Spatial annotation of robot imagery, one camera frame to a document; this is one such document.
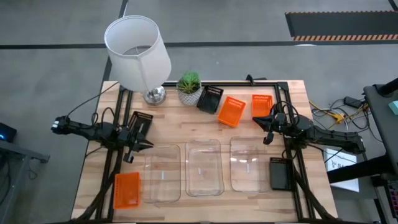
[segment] orange tray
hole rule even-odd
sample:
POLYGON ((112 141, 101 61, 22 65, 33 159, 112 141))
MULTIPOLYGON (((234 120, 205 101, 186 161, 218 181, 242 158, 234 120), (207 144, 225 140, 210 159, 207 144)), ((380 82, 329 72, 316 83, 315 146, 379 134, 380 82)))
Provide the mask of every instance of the orange tray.
POLYGON ((139 205, 139 173, 116 174, 113 208, 134 208, 139 205))
POLYGON ((218 121, 231 127, 236 127, 243 115, 245 106, 245 102, 227 96, 218 115, 218 121))
POLYGON ((272 96, 252 95, 252 115, 253 117, 268 116, 272 108, 272 96))

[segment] wooden table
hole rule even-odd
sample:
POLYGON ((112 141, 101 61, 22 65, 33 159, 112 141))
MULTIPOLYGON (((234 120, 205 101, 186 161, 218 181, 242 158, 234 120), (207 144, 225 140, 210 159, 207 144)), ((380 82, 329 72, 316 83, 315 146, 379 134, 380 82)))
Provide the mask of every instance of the wooden table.
MULTIPOLYGON (((287 81, 290 97, 298 112, 312 118, 305 85, 302 80, 287 81)), ((104 82, 103 90, 114 82, 104 82)), ((246 193, 234 191, 231 187, 231 174, 229 167, 229 143, 234 136, 250 136, 263 138, 266 133, 252 121, 251 95, 272 95, 275 101, 274 89, 271 87, 222 87, 224 89, 222 102, 225 97, 232 96, 247 103, 242 119, 237 128, 221 124, 216 114, 208 114, 196 108, 185 106, 178 99, 175 88, 166 88, 167 98, 159 106, 149 106, 145 103, 142 93, 134 93, 131 105, 132 111, 153 114, 152 126, 147 139, 156 146, 175 144, 180 148, 181 166, 181 196, 172 203, 144 203, 134 209, 115 210, 114 222, 276 222, 297 221, 294 201, 291 192, 273 191, 264 193, 246 193), (185 191, 185 143, 192 139, 217 139, 221 143, 221 160, 223 171, 224 192, 219 196, 190 197, 185 191)), ((119 85, 101 95, 98 104, 98 114, 110 106, 115 107, 118 97, 119 85)), ((111 114, 105 116, 106 121, 112 121, 111 114)), ((91 142, 88 152, 99 146, 91 142)), ((284 150, 283 139, 278 134, 269 146, 261 148, 269 157, 280 157, 284 150)), ((335 203, 326 175, 322 154, 314 148, 303 150, 305 167, 307 169, 310 188, 320 203, 330 214, 337 217, 335 203)), ((80 184, 75 199, 72 218, 78 217, 91 203, 100 189, 106 150, 101 149, 91 154, 84 163, 80 184)), ((144 177, 144 151, 135 154, 132 164, 123 162, 121 172, 140 172, 144 177)), ((110 191, 104 204, 107 211, 110 191)), ((308 217, 305 206, 305 197, 300 191, 303 212, 308 217)))

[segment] white lampshade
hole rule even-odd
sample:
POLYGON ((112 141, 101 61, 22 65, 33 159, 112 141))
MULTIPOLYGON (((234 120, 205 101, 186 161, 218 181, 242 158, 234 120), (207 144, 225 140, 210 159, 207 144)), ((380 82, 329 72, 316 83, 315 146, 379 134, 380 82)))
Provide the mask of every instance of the white lampshade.
POLYGON ((120 18, 109 25, 104 39, 112 70, 123 87, 132 91, 150 91, 169 77, 170 58, 160 30, 151 19, 144 16, 120 18), (147 48, 138 52, 137 47, 147 48))

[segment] black tray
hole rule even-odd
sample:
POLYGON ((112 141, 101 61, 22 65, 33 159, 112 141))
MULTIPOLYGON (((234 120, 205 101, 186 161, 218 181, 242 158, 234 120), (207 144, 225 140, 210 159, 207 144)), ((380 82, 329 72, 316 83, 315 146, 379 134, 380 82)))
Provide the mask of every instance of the black tray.
POLYGON ((221 96, 223 96, 223 92, 224 90, 220 88, 205 86, 200 95, 197 108, 211 114, 217 112, 217 107, 220 103, 221 96))

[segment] black floor mat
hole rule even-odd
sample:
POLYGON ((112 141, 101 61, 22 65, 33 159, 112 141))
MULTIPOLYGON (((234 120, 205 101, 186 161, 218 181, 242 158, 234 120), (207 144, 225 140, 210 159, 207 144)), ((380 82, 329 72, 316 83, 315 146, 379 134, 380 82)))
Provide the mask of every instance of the black floor mat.
POLYGON ((398 12, 287 12, 294 40, 396 40, 398 12))

